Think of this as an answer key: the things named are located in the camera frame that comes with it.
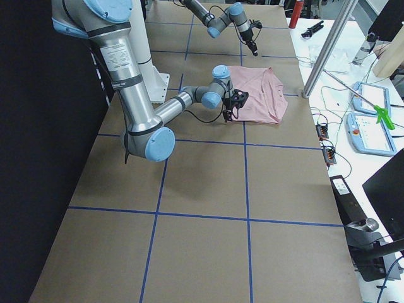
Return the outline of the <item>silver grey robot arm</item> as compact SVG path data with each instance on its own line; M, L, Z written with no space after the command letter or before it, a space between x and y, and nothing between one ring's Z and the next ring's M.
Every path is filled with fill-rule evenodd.
M222 10L222 14L216 17L207 10L199 1L188 0L180 3L190 10L207 28L209 36L217 38L227 27L233 25L237 31L239 40L246 45L253 56L258 56L258 46L256 45L253 29L262 29L262 23L259 20L250 20L242 3L236 2L228 8Z
M234 88L226 65L213 68L208 86L186 86L174 98L153 108L146 86L146 72L135 54L130 33L136 8L132 1L53 1L54 29L62 34L88 39L100 49L113 89L121 99L126 130L122 135L125 155L161 162L175 147L175 134L166 124L194 103L214 109L232 120L249 94Z

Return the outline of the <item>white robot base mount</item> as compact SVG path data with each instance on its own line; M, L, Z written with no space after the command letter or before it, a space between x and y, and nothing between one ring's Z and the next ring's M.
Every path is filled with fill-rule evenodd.
M131 24L129 41L134 58L143 76L151 102L153 104L162 104L165 102L170 75L160 73L153 64L141 1L134 0L132 5L133 8L129 18Z

